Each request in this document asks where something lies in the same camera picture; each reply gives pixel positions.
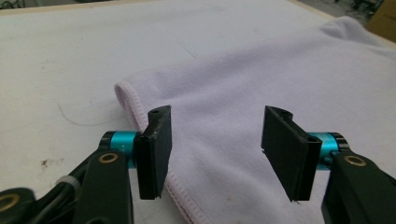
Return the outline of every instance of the light purple towel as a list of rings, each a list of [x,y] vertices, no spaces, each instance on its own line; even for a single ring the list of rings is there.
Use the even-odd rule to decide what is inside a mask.
[[[166,187],[190,223],[323,223],[329,172],[311,201],[290,203],[262,154],[264,107],[306,131],[339,132],[396,176],[396,51],[340,18],[299,34],[127,77],[116,94],[132,128],[172,106]]]

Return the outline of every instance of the white table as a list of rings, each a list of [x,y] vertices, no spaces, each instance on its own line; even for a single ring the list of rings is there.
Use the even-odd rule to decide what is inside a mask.
[[[285,0],[123,1],[0,12],[0,191],[28,187],[39,198],[96,150],[103,133],[128,130],[116,81],[327,19]],[[135,223],[184,222],[166,191],[161,200],[139,200],[130,173]]]

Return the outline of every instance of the cardboard box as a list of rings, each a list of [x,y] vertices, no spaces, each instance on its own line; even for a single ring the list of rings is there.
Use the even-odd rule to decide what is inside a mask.
[[[396,0],[385,0],[367,23],[366,29],[396,42]]]

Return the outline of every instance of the stitched hem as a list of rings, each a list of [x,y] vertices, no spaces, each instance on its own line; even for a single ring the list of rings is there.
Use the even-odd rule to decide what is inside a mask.
[[[134,124],[136,124],[138,131],[143,132],[149,125],[149,121],[134,87],[127,81],[120,81],[115,85],[114,90],[121,106],[127,112],[127,118],[131,125],[134,126]],[[171,165],[169,165],[168,168],[165,186],[181,215],[188,223],[210,224],[204,213],[177,180],[176,174],[171,169]]]

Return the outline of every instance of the wooden edge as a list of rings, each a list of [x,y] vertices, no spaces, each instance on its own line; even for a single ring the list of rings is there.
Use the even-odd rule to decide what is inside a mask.
[[[50,6],[50,7],[14,8],[14,9],[0,10],[0,15],[1,16],[3,16],[3,15],[18,15],[18,14],[27,14],[27,13],[73,10],[73,9],[81,9],[81,8],[108,7],[108,6],[151,2],[151,1],[155,1],[155,0],[113,0],[113,1],[105,1],[105,2],[81,3],[81,4]]]
[[[302,2],[300,2],[300,1],[298,1],[298,0],[288,0],[288,1],[291,2],[291,3],[293,3],[293,4],[295,4],[295,5],[297,5],[297,6],[299,6],[299,7],[305,8],[306,10],[308,10],[308,11],[310,11],[310,12],[313,12],[313,13],[315,13],[315,14],[318,14],[319,16],[321,16],[321,17],[323,17],[323,18],[325,18],[325,19],[332,20],[332,19],[335,18],[335,17],[332,16],[332,15],[329,15],[329,14],[327,14],[327,13],[325,13],[325,12],[322,12],[322,11],[320,11],[320,10],[314,8],[314,7],[311,7],[311,6],[309,6],[309,5],[306,5],[306,4],[304,4],[304,3],[302,3]],[[386,39],[386,38],[384,38],[384,37],[382,37],[382,36],[380,36],[380,35],[376,35],[376,34],[373,34],[373,33],[371,33],[371,34],[374,35],[374,36],[379,40],[379,42],[381,42],[381,43],[384,44],[385,46],[388,46],[388,47],[390,47],[390,48],[392,48],[392,49],[396,49],[396,43],[394,43],[394,42],[392,42],[392,41],[390,41],[390,40],[388,40],[388,39]]]
[[[304,3],[302,3],[302,2],[300,2],[298,0],[288,0],[288,1],[293,3],[293,4],[295,4],[295,5],[297,5],[297,6],[299,6],[299,7],[304,8],[304,9],[310,11],[310,12],[313,12],[313,13],[323,17],[324,19],[332,20],[332,19],[335,18],[334,16],[332,16],[330,14],[327,14],[327,13],[325,13],[323,11],[320,11],[320,10],[318,10],[318,9],[316,9],[314,7],[311,7],[311,6],[307,5],[307,4],[304,4]]]

